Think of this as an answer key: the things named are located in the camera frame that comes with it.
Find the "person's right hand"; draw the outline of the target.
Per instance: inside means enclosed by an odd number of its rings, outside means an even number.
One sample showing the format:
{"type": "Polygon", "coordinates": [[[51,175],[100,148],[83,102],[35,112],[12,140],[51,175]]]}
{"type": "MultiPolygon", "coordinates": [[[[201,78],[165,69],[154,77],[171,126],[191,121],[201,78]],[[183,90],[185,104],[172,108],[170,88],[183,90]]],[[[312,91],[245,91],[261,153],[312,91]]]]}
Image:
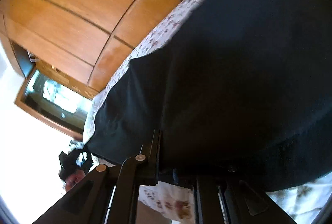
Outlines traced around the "person's right hand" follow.
{"type": "Polygon", "coordinates": [[[68,176],[65,180],[65,191],[68,192],[76,184],[85,177],[85,173],[81,169],[77,169],[74,173],[68,176]]]}

